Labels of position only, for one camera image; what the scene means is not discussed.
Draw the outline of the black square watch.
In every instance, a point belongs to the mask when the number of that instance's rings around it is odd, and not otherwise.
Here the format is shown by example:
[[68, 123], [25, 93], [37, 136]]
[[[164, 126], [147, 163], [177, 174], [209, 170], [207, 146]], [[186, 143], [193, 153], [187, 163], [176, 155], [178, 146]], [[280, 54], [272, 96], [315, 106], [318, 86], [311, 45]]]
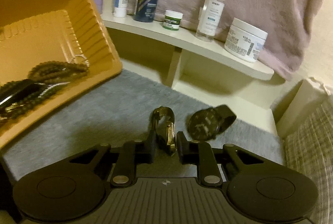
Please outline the black square watch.
[[223, 104], [195, 112], [189, 119], [187, 131], [193, 140], [212, 140], [224, 133], [235, 121], [236, 114]]

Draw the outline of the black cylindrical case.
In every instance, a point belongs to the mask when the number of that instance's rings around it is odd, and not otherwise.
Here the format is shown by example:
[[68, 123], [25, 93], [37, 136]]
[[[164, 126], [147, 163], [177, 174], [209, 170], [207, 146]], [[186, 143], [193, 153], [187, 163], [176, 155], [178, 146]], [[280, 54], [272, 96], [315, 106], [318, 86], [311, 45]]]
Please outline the black cylindrical case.
[[13, 103], [17, 103], [44, 88], [44, 84], [38, 84], [26, 79], [16, 84], [11, 84], [8, 88], [2, 89], [1, 112], [5, 111], [5, 109]]

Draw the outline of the small gold chain jewelry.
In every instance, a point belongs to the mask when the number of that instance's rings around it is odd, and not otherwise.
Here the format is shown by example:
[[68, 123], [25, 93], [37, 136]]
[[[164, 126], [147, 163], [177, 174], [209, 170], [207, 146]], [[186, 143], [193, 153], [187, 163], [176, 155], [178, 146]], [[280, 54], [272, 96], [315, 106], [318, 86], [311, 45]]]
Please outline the small gold chain jewelry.
[[17, 117], [17, 105], [11, 105], [1, 111], [1, 124], [5, 124], [8, 120]]

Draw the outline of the orange plastic tray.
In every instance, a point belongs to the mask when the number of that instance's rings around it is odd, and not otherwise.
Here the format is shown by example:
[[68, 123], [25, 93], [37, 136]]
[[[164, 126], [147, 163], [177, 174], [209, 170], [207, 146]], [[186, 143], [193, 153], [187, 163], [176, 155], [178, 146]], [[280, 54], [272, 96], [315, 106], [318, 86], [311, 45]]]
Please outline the orange plastic tray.
[[122, 63], [94, 0], [1, 0], [1, 83], [47, 61], [88, 63], [88, 74], [1, 127], [1, 146], [56, 108], [119, 74]]

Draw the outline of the grey fluffy mat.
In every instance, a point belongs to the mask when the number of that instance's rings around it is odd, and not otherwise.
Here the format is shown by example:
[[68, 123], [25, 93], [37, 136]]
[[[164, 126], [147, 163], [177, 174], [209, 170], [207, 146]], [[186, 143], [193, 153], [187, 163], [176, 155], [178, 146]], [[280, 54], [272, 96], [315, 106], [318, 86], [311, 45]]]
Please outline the grey fluffy mat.
[[5, 146], [3, 158], [17, 180], [99, 143], [120, 147], [127, 141], [146, 139], [152, 111], [157, 107], [170, 107], [176, 129], [186, 131], [187, 122], [196, 111], [221, 104], [228, 105], [237, 119], [211, 141], [212, 147], [232, 143], [284, 163], [283, 146], [271, 111], [242, 99], [210, 98], [190, 86], [173, 90], [128, 70], [20, 134]]

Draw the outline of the cream corner shelf unit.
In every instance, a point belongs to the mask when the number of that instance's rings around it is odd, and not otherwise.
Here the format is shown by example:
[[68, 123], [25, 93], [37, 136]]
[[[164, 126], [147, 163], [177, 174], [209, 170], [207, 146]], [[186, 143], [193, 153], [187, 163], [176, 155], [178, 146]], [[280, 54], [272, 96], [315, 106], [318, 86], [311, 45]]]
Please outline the cream corner shelf unit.
[[276, 134], [270, 102], [263, 91], [274, 71], [244, 61], [220, 41], [205, 42], [194, 32], [164, 29], [161, 22], [116, 18], [113, 0], [103, 0], [101, 18], [126, 70], [164, 84], [210, 106], [228, 105], [238, 119]]

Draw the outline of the grey plaid pillow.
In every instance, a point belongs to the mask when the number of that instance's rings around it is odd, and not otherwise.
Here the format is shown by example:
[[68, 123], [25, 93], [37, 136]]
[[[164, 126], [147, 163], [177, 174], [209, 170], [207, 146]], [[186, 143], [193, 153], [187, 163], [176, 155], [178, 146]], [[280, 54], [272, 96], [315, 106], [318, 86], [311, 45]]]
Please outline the grey plaid pillow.
[[285, 138], [286, 164], [318, 188], [314, 223], [332, 223], [332, 100], [322, 102]]

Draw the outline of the large white cream jar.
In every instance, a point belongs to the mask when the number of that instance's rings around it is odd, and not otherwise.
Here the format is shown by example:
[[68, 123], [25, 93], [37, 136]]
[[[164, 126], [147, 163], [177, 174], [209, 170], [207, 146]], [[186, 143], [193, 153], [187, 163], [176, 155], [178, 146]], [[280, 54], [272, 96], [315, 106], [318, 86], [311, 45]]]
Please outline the large white cream jar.
[[268, 33], [234, 18], [230, 26], [224, 47], [232, 55], [254, 63], [266, 42]]

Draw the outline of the small green white jar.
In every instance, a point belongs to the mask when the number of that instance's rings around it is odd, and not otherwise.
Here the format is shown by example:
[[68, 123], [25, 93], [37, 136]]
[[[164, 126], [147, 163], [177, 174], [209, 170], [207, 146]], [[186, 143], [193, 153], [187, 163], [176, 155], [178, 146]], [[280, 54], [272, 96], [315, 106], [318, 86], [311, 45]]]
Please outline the small green white jar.
[[163, 28], [172, 30], [172, 31], [178, 31], [182, 17], [183, 17], [183, 13], [181, 13], [181, 12], [166, 10], [165, 16], [164, 16], [164, 21], [163, 21]]

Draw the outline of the clear spray bottle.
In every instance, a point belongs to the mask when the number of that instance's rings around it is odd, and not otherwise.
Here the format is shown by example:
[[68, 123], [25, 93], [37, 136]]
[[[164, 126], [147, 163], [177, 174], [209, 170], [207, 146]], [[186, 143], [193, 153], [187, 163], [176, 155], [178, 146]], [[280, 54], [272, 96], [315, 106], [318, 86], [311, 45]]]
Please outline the clear spray bottle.
[[205, 0], [199, 16], [196, 38], [206, 42], [213, 41], [224, 6], [225, 0]]

